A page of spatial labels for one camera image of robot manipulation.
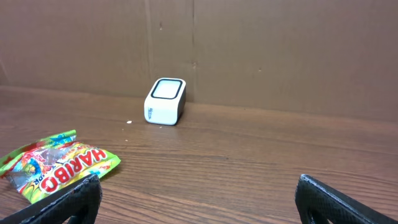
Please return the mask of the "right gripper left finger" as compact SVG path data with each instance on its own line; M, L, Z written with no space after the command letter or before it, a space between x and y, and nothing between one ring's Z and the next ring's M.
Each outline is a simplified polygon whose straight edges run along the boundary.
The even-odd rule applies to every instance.
M102 199L100 179L89 174L1 220L1 224L94 224Z

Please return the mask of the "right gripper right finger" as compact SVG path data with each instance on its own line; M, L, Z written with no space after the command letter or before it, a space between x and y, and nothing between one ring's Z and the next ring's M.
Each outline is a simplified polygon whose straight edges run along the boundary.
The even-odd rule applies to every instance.
M298 180L295 204L302 223L397 224L396 220L307 174Z

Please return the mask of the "green Haribo gummy bag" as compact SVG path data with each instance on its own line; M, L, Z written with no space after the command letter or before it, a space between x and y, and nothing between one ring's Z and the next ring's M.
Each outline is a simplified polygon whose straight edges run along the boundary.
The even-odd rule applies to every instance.
M113 170L120 158L76 140L76 131L55 134L22 146L1 158L1 177L30 203L95 174Z

